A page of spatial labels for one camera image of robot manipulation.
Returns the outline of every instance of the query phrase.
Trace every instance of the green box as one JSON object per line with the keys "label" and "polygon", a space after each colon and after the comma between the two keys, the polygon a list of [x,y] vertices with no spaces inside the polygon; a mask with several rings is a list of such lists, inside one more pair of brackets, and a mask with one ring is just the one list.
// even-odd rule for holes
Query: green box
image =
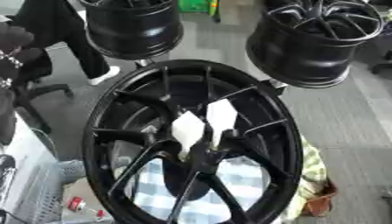
{"label": "green box", "polygon": [[182,12],[209,12],[210,0],[178,0]]}

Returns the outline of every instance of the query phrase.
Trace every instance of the rim lip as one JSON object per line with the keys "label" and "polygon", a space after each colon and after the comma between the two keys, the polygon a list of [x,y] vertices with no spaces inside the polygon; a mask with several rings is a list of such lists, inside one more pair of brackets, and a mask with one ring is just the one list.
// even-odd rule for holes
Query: rim lip
{"label": "rim lip", "polygon": [[294,33],[295,35],[298,35],[299,38],[316,39],[318,41],[326,41],[326,42],[335,43],[335,44],[355,45],[355,44],[358,44],[359,42],[366,41],[368,39],[373,39],[376,36],[378,36],[382,32],[383,25],[384,25],[384,20],[382,19],[382,16],[380,15],[380,13],[378,13],[377,9],[373,5],[371,5],[369,3],[364,3],[364,2],[361,2],[361,3],[374,12],[374,15],[377,16],[376,19],[379,22],[378,27],[372,33],[370,33],[367,36],[362,37],[362,38],[344,38],[344,39],[323,38],[320,36],[311,35],[310,33],[307,33],[304,31],[295,30],[292,27],[288,26],[287,24],[281,23],[277,18],[271,16],[269,14],[269,12],[266,10],[267,7],[262,7],[262,15],[265,18],[267,18],[267,19],[273,21],[274,23],[276,23],[277,25],[279,25],[281,30]]}
{"label": "rim lip", "polygon": [[141,54],[141,53],[120,53],[120,52],[108,51],[108,50],[104,49],[103,47],[98,46],[93,41],[93,39],[91,38],[88,26],[87,26],[87,30],[86,30],[86,37],[87,37],[88,43],[93,48],[95,48],[96,50],[98,50],[100,53],[102,53],[103,55],[105,55],[107,57],[119,59],[119,60],[147,60],[147,59],[158,57],[162,54],[168,53],[169,51],[174,49],[176,46],[178,46],[179,43],[181,43],[182,38],[184,37],[184,27],[183,27],[182,23],[179,22],[178,36],[174,39],[174,41],[172,41],[169,45],[158,44],[158,45],[151,46],[150,48],[157,48],[157,49],[152,52],[144,53],[144,54]]}
{"label": "rim lip", "polygon": [[[105,187],[102,184],[97,184],[100,182],[100,175],[96,172],[96,169],[99,167],[95,165],[95,162],[91,161],[90,158],[97,158],[97,154],[95,152],[95,143],[93,139],[93,135],[91,134],[91,129],[94,127],[96,123],[98,123],[97,117],[102,116],[103,112],[109,107],[110,103],[116,98],[112,95],[113,91],[116,89],[124,89],[129,86],[130,83],[135,81],[139,81],[144,77],[160,70],[162,67],[192,67],[192,66],[210,66],[210,67],[218,67],[220,71],[223,70],[230,70],[232,73],[241,75],[242,79],[248,82],[249,84],[255,84],[259,93],[263,93],[269,97],[269,102],[275,104],[278,107],[283,115],[288,118],[287,119],[287,135],[289,140],[292,140],[290,143],[290,156],[288,159],[291,161],[290,166],[292,171],[292,180],[287,180],[284,182],[285,188],[284,190],[280,191],[280,194],[277,195],[275,192],[275,196],[278,199],[274,199],[276,201],[276,208],[269,209],[269,211],[262,216],[258,223],[271,223],[290,203],[291,198],[293,197],[295,191],[298,188],[300,175],[302,173],[302,165],[303,165],[303,152],[302,152],[302,144],[300,134],[298,132],[297,125],[294,122],[293,117],[291,116],[289,110],[284,106],[281,100],[274,94],[269,93],[267,87],[263,86],[258,80],[251,77],[250,75],[235,69],[231,66],[225,66],[220,63],[205,61],[205,60],[197,60],[197,59],[178,59],[178,60],[169,60],[164,62],[158,62],[156,64],[144,67],[142,69],[138,69],[133,73],[130,73],[122,80],[119,80],[115,85],[113,85],[98,101],[97,105],[95,106],[90,118],[87,122],[84,137],[82,142],[82,156],[83,156],[83,163],[85,165],[86,174],[87,174],[87,181],[92,187],[95,195],[97,196],[98,200],[104,205],[104,207],[113,215],[119,214],[120,212],[125,212],[126,210],[123,209],[121,206],[116,205],[113,206],[111,204],[111,199],[107,196],[107,192],[105,191]],[[251,212],[253,216],[256,216],[255,211]],[[116,221],[120,223],[132,223],[132,224],[147,224],[144,222],[144,219],[141,217],[136,217],[135,215],[131,216],[129,213],[124,213],[124,215],[117,217]],[[162,220],[159,220],[151,215],[151,220],[154,221],[153,223],[163,223]]]}
{"label": "rim lip", "polygon": [[264,71],[266,75],[271,77],[272,79],[275,79],[277,81],[284,82],[286,84],[292,85],[293,87],[299,87],[299,88],[330,88],[334,87],[338,84],[340,84],[342,81],[344,81],[348,75],[350,74],[350,66],[347,67],[347,69],[337,75],[334,79],[330,80],[323,80],[323,81],[312,81],[312,80],[298,80],[298,79],[292,79],[289,76],[281,75],[278,73],[275,73],[273,69],[270,69],[268,66],[264,65],[257,57],[255,56],[254,53],[254,48],[252,43],[254,43],[254,40],[252,37],[248,38],[247,44],[246,44],[246,52],[250,60],[253,62],[253,64],[258,67],[260,70]]}
{"label": "rim lip", "polygon": [[154,5],[149,5],[149,6],[142,6],[142,7],[134,7],[134,8],[112,8],[112,7],[101,7],[99,5],[96,5],[95,3],[89,3],[86,0],[79,0],[81,4],[83,4],[85,7],[90,7],[94,8],[97,10],[101,11],[144,11],[144,10],[155,10],[156,8],[160,7],[170,7],[171,4],[174,4],[177,2],[177,0],[168,0],[166,2],[154,4]]}

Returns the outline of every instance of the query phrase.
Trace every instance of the brown bag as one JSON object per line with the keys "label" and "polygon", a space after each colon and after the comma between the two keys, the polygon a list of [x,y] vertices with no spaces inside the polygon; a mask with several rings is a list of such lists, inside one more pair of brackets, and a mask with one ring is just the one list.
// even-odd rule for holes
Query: brown bag
{"label": "brown bag", "polygon": [[326,216],[333,209],[332,197],[338,193],[336,185],[328,178],[324,190],[315,199],[308,199],[302,215]]}

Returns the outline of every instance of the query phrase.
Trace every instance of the yellow cloth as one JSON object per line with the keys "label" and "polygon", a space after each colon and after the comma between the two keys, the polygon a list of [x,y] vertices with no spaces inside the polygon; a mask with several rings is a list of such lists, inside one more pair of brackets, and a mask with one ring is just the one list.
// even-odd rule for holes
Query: yellow cloth
{"label": "yellow cloth", "polygon": [[304,167],[296,194],[283,212],[283,222],[294,221],[302,212],[307,200],[313,199],[326,185],[326,166],[319,150],[302,136]]}

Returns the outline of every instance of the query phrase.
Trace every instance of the white foam block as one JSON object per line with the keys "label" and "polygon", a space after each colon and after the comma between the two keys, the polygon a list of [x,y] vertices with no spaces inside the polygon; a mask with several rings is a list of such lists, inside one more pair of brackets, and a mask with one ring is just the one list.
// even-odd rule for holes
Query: white foam block
{"label": "white foam block", "polygon": [[171,125],[171,134],[182,145],[182,151],[178,157],[182,160],[186,158],[189,150],[202,137],[205,124],[191,111],[185,112]]}
{"label": "white foam block", "polygon": [[228,99],[208,104],[206,119],[213,128],[213,147],[221,141],[222,132],[235,127],[238,112]]}

